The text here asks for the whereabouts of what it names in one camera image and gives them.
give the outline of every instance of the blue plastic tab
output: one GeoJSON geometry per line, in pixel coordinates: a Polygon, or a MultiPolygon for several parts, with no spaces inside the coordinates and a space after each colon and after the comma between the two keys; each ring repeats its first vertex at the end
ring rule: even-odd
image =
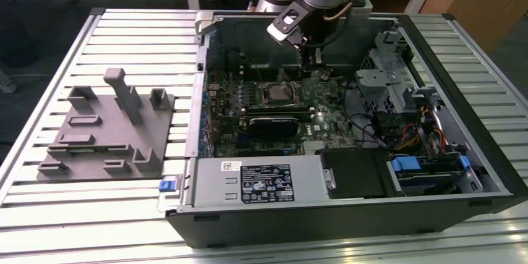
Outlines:
{"type": "Polygon", "coordinates": [[[465,156],[458,157],[458,161],[461,165],[464,166],[464,169],[468,169],[470,167],[469,159],[465,156]]]}
{"type": "Polygon", "coordinates": [[[392,161],[390,164],[393,166],[394,171],[401,171],[401,170],[420,170],[420,162],[416,159],[416,157],[396,157],[392,161]]]}
{"type": "Polygon", "coordinates": [[[158,182],[160,193],[176,192],[176,181],[161,181],[158,182]]]}

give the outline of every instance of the aluminum workbench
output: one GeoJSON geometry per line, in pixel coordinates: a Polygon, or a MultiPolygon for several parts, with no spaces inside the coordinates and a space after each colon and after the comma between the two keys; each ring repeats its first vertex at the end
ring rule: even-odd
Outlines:
{"type": "MultiPolygon", "coordinates": [[[[1,263],[528,262],[526,203],[440,233],[193,250],[157,211],[157,180],[38,182],[37,164],[70,108],[69,89],[90,85],[96,94],[110,93],[102,74],[116,64],[138,93],[164,87],[177,97],[164,175],[182,172],[198,50],[194,19],[196,11],[132,9],[88,17],[0,167],[1,263]]],[[[412,20],[526,179],[526,100],[456,21],[434,15],[412,20]]],[[[430,83],[420,67],[418,72],[430,83]]]]}

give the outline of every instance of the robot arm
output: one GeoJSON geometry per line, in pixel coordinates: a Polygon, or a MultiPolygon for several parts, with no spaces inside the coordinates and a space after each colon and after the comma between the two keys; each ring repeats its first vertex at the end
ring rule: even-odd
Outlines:
{"type": "Polygon", "coordinates": [[[350,6],[352,0],[261,0],[257,11],[281,11],[266,31],[280,44],[296,47],[302,64],[316,64],[317,49],[338,37],[338,17],[350,6]]]}

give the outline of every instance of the black metal frame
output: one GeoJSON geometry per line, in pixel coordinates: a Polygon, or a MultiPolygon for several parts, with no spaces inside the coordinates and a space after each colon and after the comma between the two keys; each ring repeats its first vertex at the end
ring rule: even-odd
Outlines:
{"type": "Polygon", "coordinates": [[[438,82],[474,142],[512,195],[441,198],[341,205],[208,212],[165,212],[165,219],[194,248],[320,241],[362,236],[438,232],[470,217],[496,213],[528,199],[528,187],[456,87],[424,37],[406,15],[397,19],[438,82]]]}

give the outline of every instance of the label sticker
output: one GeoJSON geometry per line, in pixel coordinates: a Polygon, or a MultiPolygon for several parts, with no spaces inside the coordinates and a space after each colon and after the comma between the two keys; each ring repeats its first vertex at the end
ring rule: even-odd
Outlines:
{"type": "Polygon", "coordinates": [[[240,166],[241,201],[294,201],[289,164],[240,166]]]}
{"type": "Polygon", "coordinates": [[[221,170],[222,171],[238,171],[241,166],[240,161],[226,161],[221,162],[221,170]]]}

